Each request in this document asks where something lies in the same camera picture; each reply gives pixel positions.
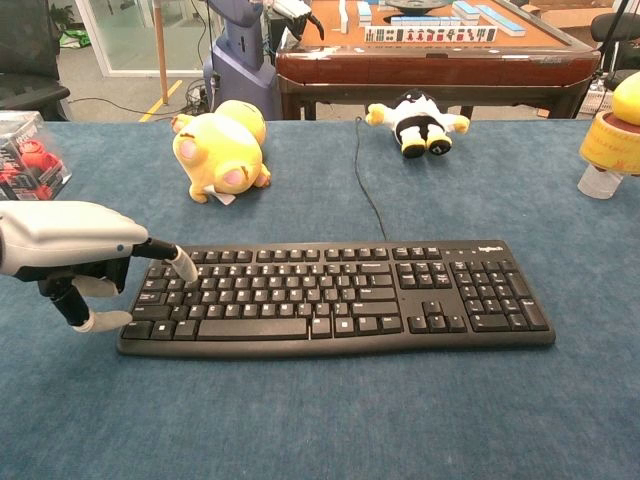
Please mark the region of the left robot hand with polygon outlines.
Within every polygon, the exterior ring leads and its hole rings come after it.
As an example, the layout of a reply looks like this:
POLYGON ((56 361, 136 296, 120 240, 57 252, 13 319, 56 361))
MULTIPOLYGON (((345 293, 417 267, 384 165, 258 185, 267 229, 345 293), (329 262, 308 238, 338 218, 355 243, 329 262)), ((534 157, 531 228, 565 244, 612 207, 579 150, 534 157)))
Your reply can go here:
POLYGON ((95 312, 84 297, 113 297, 126 282, 130 259, 167 261, 192 282, 198 271, 177 244, 153 239, 142 225, 86 201, 1 203, 1 273, 36 282, 79 333, 114 330, 132 321, 126 311, 95 312))

